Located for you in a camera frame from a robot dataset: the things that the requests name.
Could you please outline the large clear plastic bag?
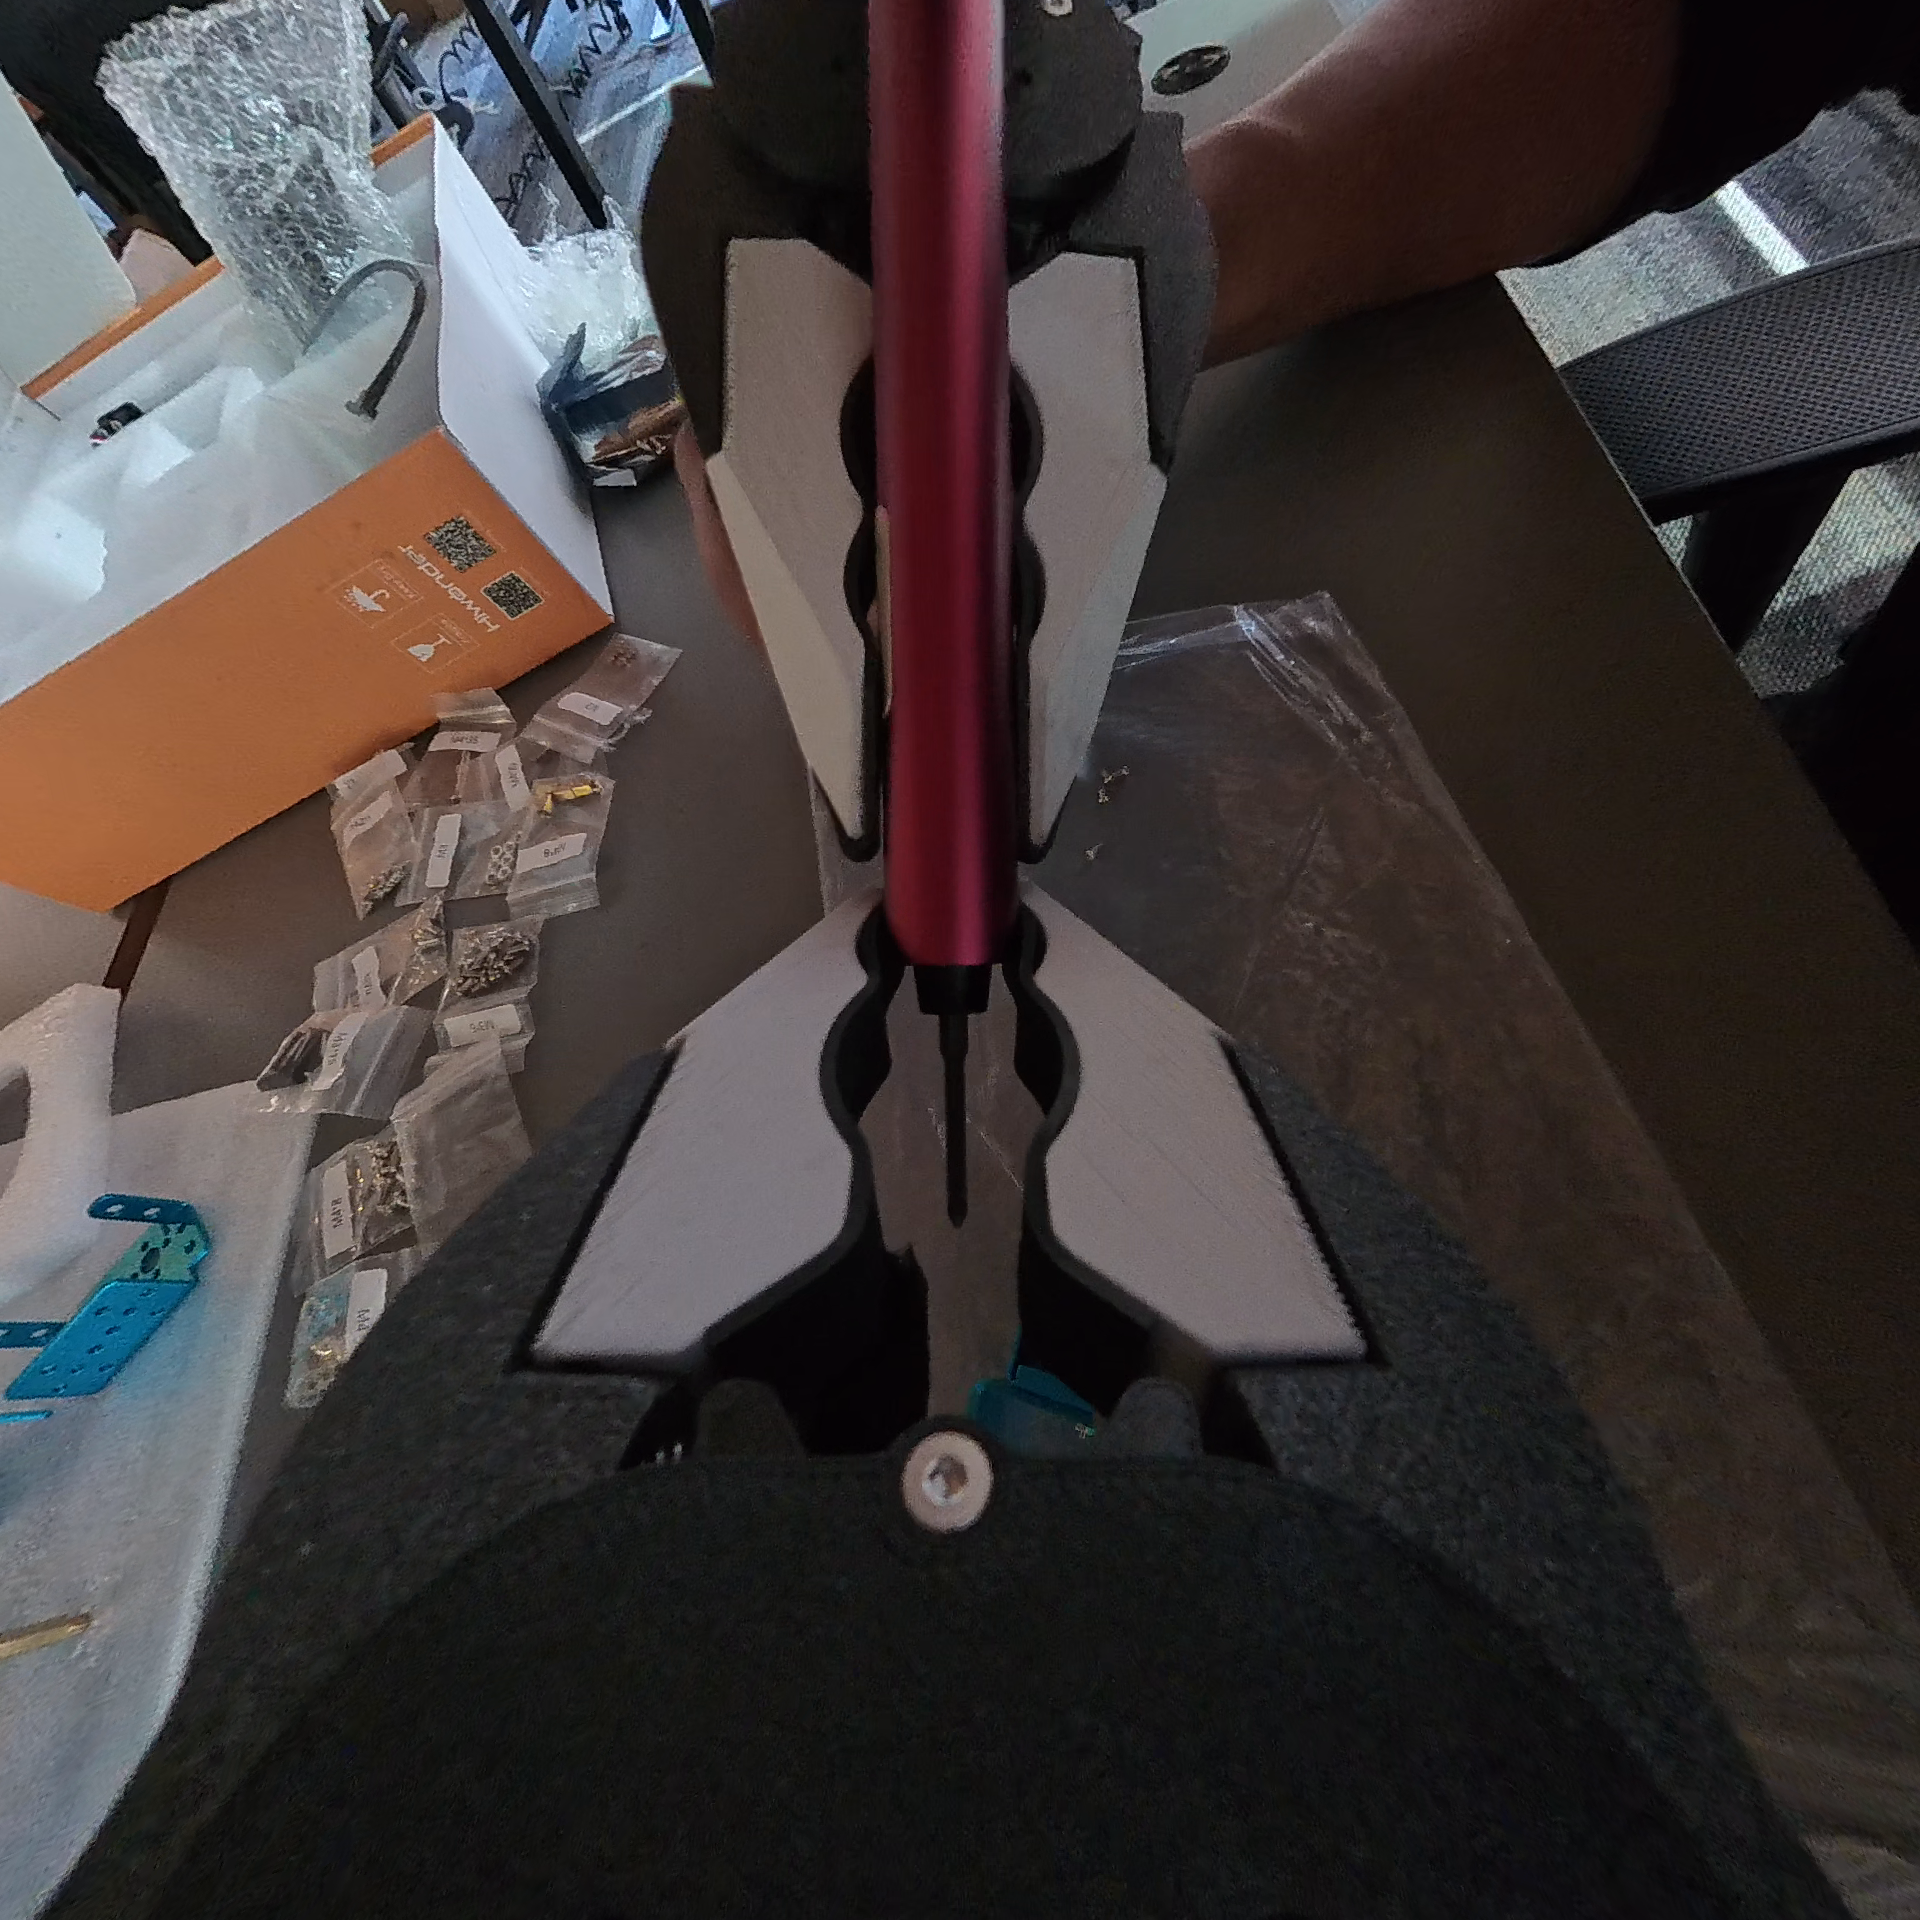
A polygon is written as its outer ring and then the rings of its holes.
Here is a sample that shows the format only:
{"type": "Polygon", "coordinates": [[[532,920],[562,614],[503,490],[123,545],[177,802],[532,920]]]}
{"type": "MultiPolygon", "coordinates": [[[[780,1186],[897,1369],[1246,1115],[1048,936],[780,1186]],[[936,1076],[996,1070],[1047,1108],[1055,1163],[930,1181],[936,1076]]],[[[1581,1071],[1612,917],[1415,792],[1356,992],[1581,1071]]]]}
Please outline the large clear plastic bag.
{"type": "Polygon", "coordinates": [[[1914,1911],[1914,1604],[1334,600],[1133,622],[1033,875],[1284,1070],[1525,1314],[1767,1787],[1850,1904],[1914,1911]]]}

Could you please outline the blue perforated metal bracket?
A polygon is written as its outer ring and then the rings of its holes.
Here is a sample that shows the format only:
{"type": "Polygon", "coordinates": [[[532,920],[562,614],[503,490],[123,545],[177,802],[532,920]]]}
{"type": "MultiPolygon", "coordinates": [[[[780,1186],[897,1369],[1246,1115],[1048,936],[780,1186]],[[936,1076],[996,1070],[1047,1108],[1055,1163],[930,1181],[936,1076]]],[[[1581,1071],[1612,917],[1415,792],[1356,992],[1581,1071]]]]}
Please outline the blue perforated metal bracket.
{"type": "Polygon", "coordinates": [[[6,1316],[2,1348],[28,1364],[6,1383],[2,1428],[36,1428],[64,1404],[104,1394],[184,1305],[215,1248],[205,1213],[169,1196],[100,1193],[89,1217],[138,1233],[64,1316],[6,1316]]]}

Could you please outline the orange cardboard box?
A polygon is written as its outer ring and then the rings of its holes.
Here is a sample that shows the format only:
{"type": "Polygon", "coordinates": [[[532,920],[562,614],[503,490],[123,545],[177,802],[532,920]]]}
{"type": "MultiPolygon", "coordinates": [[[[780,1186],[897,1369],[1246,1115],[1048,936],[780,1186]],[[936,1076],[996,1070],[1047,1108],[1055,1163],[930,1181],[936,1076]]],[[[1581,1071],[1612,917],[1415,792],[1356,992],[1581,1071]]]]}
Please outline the orange cardboard box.
{"type": "MultiPolygon", "coordinates": [[[[589,492],[538,399],[523,245],[432,117],[374,150],[374,182],[429,275],[414,339],[438,422],[2,711],[5,884],[107,910],[420,732],[445,692],[503,686],[603,630],[613,589],[589,492]]],[[[276,380],[292,358],[217,259],[27,384],[8,427],[117,438],[198,373],[276,380]]]]}

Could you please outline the person's right hand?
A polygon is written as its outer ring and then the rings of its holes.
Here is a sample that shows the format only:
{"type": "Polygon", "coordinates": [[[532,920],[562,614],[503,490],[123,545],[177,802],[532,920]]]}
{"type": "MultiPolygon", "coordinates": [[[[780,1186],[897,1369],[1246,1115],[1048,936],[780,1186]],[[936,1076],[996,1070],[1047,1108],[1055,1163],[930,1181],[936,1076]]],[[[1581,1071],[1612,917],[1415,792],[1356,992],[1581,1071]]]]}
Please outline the person's right hand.
{"type": "Polygon", "coordinates": [[[681,424],[675,438],[675,469],[690,517],[692,541],[709,585],[733,627],[763,649],[764,639],[757,622],[757,610],[711,488],[709,463],[702,456],[699,435],[688,420],[681,424]]]}

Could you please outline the white foam sheet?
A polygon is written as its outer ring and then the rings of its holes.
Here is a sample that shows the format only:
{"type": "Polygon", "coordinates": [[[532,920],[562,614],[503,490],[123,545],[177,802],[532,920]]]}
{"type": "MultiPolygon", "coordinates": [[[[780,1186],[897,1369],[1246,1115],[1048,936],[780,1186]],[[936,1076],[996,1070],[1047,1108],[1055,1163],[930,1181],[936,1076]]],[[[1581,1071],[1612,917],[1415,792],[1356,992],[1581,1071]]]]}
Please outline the white foam sheet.
{"type": "Polygon", "coordinates": [[[36,1916],[181,1688],[218,1567],[314,1146],[230,1084],[120,1113],[109,1189],[193,1203],[211,1253],[109,1388],[5,1421],[2,1913],[36,1916]]]}

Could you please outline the roll of bubble wrap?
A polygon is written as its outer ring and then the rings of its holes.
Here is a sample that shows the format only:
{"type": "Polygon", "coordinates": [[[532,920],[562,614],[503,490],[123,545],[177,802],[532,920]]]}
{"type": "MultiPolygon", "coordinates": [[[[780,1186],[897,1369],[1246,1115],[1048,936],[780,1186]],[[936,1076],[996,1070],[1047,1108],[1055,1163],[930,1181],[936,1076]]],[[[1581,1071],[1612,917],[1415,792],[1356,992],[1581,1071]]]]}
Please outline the roll of bubble wrap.
{"type": "Polygon", "coordinates": [[[294,349],[407,300],[361,397],[372,420],[414,347],[429,274],[379,192],[372,52],[361,3],[173,7],[111,40],[99,84],[252,312],[294,349]]]}

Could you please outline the white foam box insert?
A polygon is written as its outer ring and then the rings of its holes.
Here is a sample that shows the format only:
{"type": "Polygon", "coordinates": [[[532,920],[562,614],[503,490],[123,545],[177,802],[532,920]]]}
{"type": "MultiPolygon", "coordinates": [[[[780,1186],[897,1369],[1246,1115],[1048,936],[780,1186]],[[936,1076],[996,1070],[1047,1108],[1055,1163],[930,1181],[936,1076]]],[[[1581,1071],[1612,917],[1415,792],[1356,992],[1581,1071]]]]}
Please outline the white foam box insert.
{"type": "Polygon", "coordinates": [[[392,327],[370,324],[269,380],[193,377],[103,443],[80,420],[5,435],[2,697],[324,506],[435,425],[437,351],[414,339],[372,420],[349,412],[392,327]]]}

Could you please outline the red electric screwdriver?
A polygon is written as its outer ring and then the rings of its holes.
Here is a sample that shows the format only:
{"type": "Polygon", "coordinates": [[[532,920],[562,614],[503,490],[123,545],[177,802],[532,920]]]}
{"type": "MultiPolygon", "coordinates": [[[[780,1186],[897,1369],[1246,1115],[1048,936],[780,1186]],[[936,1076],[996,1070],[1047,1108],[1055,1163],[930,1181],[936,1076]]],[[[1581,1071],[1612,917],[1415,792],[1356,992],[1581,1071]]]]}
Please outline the red electric screwdriver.
{"type": "Polygon", "coordinates": [[[1016,915],[1004,7],[876,1],[868,46],[885,913],[938,1024],[961,1226],[970,1020],[1016,915]]]}

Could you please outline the black mesh office chair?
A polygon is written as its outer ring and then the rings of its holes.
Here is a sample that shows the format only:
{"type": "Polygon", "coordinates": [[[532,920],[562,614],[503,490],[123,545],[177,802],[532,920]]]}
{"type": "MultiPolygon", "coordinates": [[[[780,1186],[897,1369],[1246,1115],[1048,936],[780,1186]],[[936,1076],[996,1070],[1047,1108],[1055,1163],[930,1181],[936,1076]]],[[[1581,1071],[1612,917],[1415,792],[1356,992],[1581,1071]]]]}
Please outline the black mesh office chair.
{"type": "Polygon", "coordinates": [[[1919,242],[1817,262],[1560,369],[1738,654],[1860,467],[1917,453],[1919,242]]]}

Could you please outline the small blue metal part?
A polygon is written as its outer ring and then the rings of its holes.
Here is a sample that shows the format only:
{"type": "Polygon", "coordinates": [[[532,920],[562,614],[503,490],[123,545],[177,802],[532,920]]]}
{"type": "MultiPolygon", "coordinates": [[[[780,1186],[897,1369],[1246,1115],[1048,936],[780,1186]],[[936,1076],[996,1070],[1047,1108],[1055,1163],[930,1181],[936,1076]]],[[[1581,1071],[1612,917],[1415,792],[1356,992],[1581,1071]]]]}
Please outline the small blue metal part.
{"type": "Polygon", "coordinates": [[[968,1421],[1025,1458],[1079,1458],[1093,1449],[1101,1413],[1059,1375],[1029,1364],[973,1383],[968,1421]]]}

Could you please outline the person's right forearm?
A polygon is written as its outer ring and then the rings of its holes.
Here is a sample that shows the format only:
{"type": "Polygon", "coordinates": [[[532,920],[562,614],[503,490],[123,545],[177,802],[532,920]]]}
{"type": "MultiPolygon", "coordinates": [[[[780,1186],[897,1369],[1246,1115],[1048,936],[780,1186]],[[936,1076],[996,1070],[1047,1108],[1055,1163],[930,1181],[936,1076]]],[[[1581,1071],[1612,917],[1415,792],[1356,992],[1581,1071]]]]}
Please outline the person's right forearm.
{"type": "Polygon", "coordinates": [[[1375,3],[1186,150],[1205,364],[1564,259],[1917,74],[1914,1],[1375,3]]]}

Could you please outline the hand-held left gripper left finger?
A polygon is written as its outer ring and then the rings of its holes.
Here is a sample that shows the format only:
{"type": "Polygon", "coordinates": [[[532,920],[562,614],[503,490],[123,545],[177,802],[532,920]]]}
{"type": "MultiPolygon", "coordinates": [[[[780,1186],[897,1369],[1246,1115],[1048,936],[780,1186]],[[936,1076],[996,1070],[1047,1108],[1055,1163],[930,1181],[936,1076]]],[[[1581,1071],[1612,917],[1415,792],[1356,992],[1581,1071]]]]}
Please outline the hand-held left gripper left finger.
{"type": "Polygon", "coordinates": [[[678,1034],[532,1354],[550,1365],[699,1365],[827,1253],[854,1149],[823,1066],[871,986],[854,893],[678,1034]]]}

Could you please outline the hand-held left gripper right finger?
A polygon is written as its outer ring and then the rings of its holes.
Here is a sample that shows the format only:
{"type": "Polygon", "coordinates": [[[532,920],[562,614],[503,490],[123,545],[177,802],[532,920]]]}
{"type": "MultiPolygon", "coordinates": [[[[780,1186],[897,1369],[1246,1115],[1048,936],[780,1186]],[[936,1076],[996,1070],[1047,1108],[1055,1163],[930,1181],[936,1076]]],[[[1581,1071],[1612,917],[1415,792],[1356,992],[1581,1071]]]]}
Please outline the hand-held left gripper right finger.
{"type": "Polygon", "coordinates": [[[1019,1300],[1034,1365],[1366,1356],[1222,1032],[1047,891],[1009,954],[1015,1066],[1038,1108],[1019,1300]]]}

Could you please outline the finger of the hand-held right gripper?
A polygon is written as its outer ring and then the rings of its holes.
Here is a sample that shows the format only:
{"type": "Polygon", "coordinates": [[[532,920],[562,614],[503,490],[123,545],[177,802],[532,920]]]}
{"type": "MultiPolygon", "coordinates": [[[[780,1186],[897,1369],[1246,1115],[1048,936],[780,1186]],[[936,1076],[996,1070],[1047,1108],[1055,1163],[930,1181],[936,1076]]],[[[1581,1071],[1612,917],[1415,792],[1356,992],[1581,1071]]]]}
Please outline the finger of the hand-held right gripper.
{"type": "Polygon", "coordinates": [[[707,477],[802,758],[851,857],[882,843],[890,647],[875,513],[845,416],[871,369],[871,285],[804,238],[733,238],[724,263],[724,425],[707,477]]]}
{"type": "Polygon", "coordinates": [[[1130,256],[1059,253],[1013,290],[1011,324],[1041,425],[1023,510],[1044,584],[1027,647],[1027,838],[1041,848],[1089,755],[1169,477],[1130,256]]]}

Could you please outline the crumpled clear plastic bag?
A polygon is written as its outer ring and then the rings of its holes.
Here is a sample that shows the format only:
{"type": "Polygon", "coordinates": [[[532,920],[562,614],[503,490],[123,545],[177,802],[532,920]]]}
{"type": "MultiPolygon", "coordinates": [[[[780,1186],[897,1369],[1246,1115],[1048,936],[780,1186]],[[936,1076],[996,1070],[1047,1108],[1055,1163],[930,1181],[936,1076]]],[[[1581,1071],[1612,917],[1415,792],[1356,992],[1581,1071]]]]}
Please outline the crumpled clear plastic bag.
{"type": "Polygon", "coordinates": [[[661,319],[631,226],[584,227],[523,251],[523,307],[550,368],[589,375],[659,371],[661,319]]]}

